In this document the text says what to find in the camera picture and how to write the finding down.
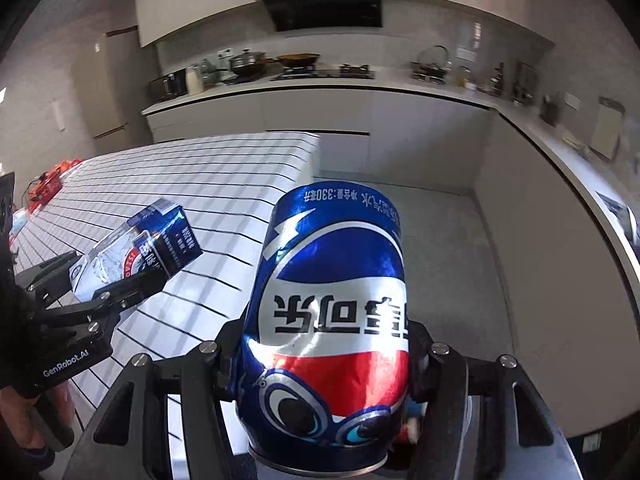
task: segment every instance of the cartoon eye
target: cartoon eye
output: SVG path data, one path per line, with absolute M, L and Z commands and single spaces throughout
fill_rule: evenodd
M 335 440 L 342 446 L 361 446 L 383 436 L 389 429 L 389 410 L 363 413 L 345 422 Z
M 283 371 L 265 376 L 260 384 L 260 408 L 280 431 L 315 438 L 328 426 L 325 408 L 304 385 Z

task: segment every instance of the striped tablecloth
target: striped tablecloth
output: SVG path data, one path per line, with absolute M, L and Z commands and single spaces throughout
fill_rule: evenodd
M 86 401 L 84 424 L 129 358 L 184 354 L 212 339 L 246 305 L 260 249 L 276 201 L 311 182 L 318 136 L 268 132 L 206 137 L 145 146 L 85 161 L 64 187 L 20 231 L 19 272 L 70 250 L 94 244 L 158 197 L 180 204 L 204 254 L 169 280 L 113 333 L 113 356 L 73 378 Z M 77 302 L 71 293 L 58 303 Z M 179 397 L 169 402 L 174 470 L 184 466 Z M 225 421 L 234 452 L 246 436 L 232 405 Z

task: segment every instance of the screw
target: screw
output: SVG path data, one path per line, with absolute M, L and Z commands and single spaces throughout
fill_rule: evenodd
M 518 361 L 514 356 L 504 354 L 500 356 L 500 364 L 505 368 L 515 368 L 516 366 L 518 366 Z
M 218 349 L 215 341 L 203 341 L 198 345 L 198 350 L 203 354 L 213 354 Z
M 436 355 L 447 355 L 449 353 L 449 345 L 436 342 L 431 345 L 431 351 Z
M 148 363 L 148 361 L 149 356 L 146 354 L 135 354 L 131 358 L 131 364 L 133 364 L 135 367 L 144 366 Z

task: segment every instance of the can bottom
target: can bottom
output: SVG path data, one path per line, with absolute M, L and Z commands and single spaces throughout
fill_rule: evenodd
M 270 467 L 271 469 L 275 469 L 277 471 L 281 471 L 283 473 L 288 473 L 290 475 L 296 476 L 307 476 L 310 478 L 350 478 L 352 476 L 364 475 L 365 473 L 371 473 L 375 471 L 380 466 L 384 465 L 386 462 L 386 455 L 380 461 L 373 465 L 363 467 L 362 469 L 356 469 L 352 471 L 305 471 L 304 469 L 295 469 L 293 467 L 286 467 L 276 463 L 273 463 L 271 460 L 267 460 L 265 457 L 258 454 L 255 449 L 249 446 L 249 454 L 257 461 L 263 463 L 265 466 Z

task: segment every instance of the range hood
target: range hood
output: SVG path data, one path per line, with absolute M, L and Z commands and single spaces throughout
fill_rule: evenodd
M 382 27 L 382 0 L 263 0 L 277 31 Z

